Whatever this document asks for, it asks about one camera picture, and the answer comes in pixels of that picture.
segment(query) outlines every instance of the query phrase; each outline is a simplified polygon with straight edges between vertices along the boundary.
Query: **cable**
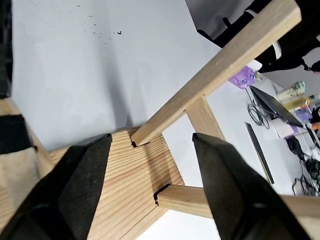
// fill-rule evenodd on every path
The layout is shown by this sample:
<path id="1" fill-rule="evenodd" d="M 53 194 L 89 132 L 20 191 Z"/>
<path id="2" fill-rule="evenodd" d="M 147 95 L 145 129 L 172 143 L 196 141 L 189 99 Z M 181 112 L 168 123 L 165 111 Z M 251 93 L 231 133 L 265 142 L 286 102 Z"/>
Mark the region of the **cable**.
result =
<path id="1" fill-rule="evenodd" d="M 303 194 L 305 196 L 318 196 L 319 197 L 320 196 L 320 183 L 319 183 L 319 181 L 317 180 L 317 183 L 315 184 L 315 186 L 313 186 L 311 183 L 309 183 L 306 176 L 304 175 L 303 165 L 305 166 L 305 159 L 303 159 L 303 160 L 301 159 L 299 161 L 299 163 L 301 166 L 301 177 L 300 178 L 296 177 L 294 179 L 294 182 L 291 186 L 293 194 L 296 195 L 295 185 L 299 181 L 301 188 L 302 188 L 302 191 L 303 191 Z"/>
<path id="2" fill-rule="evenodd" d="M 246 106 L 246 109 L 249 113 L 250 118 L 257 124 L 258 126 L 265 126 L 266 129 L 270 129 L 269 122 L 266 118 L 266 115 L 263 111 L 269 112 L 263 109 L 261 106 L 255 103 L 255 100 L 252 100 L 247 89 L 246 93 L 249 96 L 250 102 Z"/>

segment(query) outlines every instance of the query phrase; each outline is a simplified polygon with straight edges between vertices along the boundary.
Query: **wooden frame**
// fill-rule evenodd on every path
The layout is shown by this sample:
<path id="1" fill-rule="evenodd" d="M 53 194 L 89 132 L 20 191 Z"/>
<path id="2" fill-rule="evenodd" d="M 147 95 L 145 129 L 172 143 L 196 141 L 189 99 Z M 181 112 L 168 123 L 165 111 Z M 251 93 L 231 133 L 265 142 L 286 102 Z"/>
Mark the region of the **wooden frame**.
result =
<path id="1" fill-rule="evenodd" d="M 282 200 L 305 231 L 313 238 L 320 236 L 320 198 L 282 195 Z M 157 195 L 158 205 L 187 214 L 213 218 L 202 187 L 170 185 Z"/>

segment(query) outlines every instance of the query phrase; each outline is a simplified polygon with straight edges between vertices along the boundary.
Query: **wood grain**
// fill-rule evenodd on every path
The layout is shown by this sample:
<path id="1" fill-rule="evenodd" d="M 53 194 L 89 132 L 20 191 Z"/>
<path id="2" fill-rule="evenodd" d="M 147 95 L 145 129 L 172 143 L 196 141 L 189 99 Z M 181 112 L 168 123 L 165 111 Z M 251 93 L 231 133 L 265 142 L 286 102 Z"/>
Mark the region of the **wood grain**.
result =
<path id="1" fill-rule="evenodd" d="M 294 0 L 273 0 L 131 137 L 138 146 L 179 119 L 301 21 Z"/>
<path id="2" fill-rule="evenodd" d="M 170 185 L 158 194 L 159 207 L 212 219 L 202 187 Z"/>
<path id="3" fill-rule="evenodd" d="M 8 190 L 0 186 L 0 233 L 15 212 Z"/>
<path id="4" fill-rule="evenodd" d="M 219 124 L 207 102 L 203 97 L 191 104 L 186 110 L 190 122 L 197 133 L 206 134 L 226 140 Z"/>
<path id="5" fill-rule="evenodd" d="M 137 128 L 112 135 L 106 175 L 88 239 L 132 240 L 159 219 L 166 209 L 153 194 L 167 183 L 184 185 L 162 135 L 134 148 Z M 50 153 L 57 164 L 68 147 Z"/>
<path id="6" fill-rule="evenodd" d="M 320 240 L 320 197 L 282 195 L 281 198 L 309 236 Z"/>
<path id="7" fill-rule="evenodd" d="M 0 155 L 4 186 L 15 210 L 40 180 L 35 158 L 37 154 L 33 147 Z"/>
<path id="8" fill-rule="evenodd" d="M 18 109 L 10 99 L 0 99 L 0 116 L 17 114 Z M 8 154 L 0 153 L 0 186 L 6 190 L 1 192 L 3 195 L 0 198 L 6 199 L 6 203 L 11 205 L 9 209 L 16 210 L 40 180 L 38 159 L 33 147 Z M 1 207 L 0 213 L 6 211 Z"/>
<path id="9" fill-rule="evenodd" d="M 11 98 L 0 99 L 0 116 L 5 115 L 20 115 L 21 112 L 14 104 Z M 46 176 L 51 170 L 54 168 L 54 164 L 50 158 L 50 155 L 46 151 L 45 147 L 41 144 L 36 134 L 32 131 L 28 123 L 26 122 L 28 132 L 32 137 L 32 142 L 35 146 L 37 146 L 37 155 L 36 164 L 40 174 L 40 177 L 43 178 Z"/>

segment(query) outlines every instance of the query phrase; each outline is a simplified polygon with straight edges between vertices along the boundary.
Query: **white wall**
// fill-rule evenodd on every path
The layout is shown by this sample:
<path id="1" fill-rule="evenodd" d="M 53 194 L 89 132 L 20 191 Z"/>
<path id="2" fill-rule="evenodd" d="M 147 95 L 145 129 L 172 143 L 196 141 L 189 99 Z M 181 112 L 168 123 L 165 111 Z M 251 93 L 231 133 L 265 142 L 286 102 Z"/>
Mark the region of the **white wall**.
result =
<path id="1" fill-rule="evenodd" d="M 253 0 L 185 0 L 197 29 L 212 38 L 226 28 L 222 17 L 234 22 Z"/>
<path id="2" fill-rule="evenodd" d="M 305 63 L 311 66 L 320 60 L 320 48 L 316 48 L 304 57 Z M 274 71 L 264 74 L 273 82 L 288 88 L 294 83 L 303 80 L 307 87 L 306 95 L 320 93 L 320 74 L 314 74 L 311 71 L 305 71 L 303 66 L 291 70 Z"/>

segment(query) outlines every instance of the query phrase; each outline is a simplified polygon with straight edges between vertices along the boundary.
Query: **wooden leg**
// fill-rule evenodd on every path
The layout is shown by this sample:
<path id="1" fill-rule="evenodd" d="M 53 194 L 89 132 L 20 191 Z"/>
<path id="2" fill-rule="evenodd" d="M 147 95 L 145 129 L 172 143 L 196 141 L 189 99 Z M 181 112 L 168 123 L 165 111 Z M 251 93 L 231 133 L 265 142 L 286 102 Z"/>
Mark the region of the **wooden leg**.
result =
<path id="1" fill-rule="evenodd" d="M 21 112 L 15 106 L 13 101 L 10 98 L 0 99 L 0 116 L 6 115 L 20 115 Z M 55 167 L 53 164 L 49 153 L 46 151 L 45 147 L 41 144 L 35 133 L 26 123 L 29 135 L 32 138 L 33 145 L 37 147 L 38 157 L 35 159 L 36 165 L 40 174 L 40 177 L 43 178 Z"/>
<path id="2" fill-rule="evenodd" d="M 170 185 L 157 198 L 162 208 L 213 218 L 202 187 Z"/>
<path id="3" fill-rule="evenodd" d="M 131 137 L 150 142 L 199 98 L 210 94 L 301 21 L 294 0 L 273 0 Z"/>
<path id="4" fill-rule="evenodd" d="M 282 200 L 312 239 L 320 239 L 320 198 L 282 195 Z M 213 218 L 202 187 L 170 185 L 157 195 L 158 205 L 187 214 Z"/>
<path id="5" fill-rule="evenodd" d="M 0 99 L 0 118 L 4 120 L 1 123 L 4 130 L 19 129 L 8 130 L 7 133 L 2 131 L 0 139 L 3 148 L 0 153 L 0 186 L 7 193 L 1 197 L 8 199 L 13 209 L 17 209 L 37 182 L 54 168 L 54 164 L 11 99 Z"/>
<path id="6" fill-rule="evenodd" d="M 186 110 L 194 130 L 200 134 L 206 134 L 226 140 L 219 124 L 205 98 L 199 98 Z"/>
<path id="7" fill-rule="evenodd" d="M 287 196 L 282 200 L 312 239 L 320 239 L 320 197 Z"/>

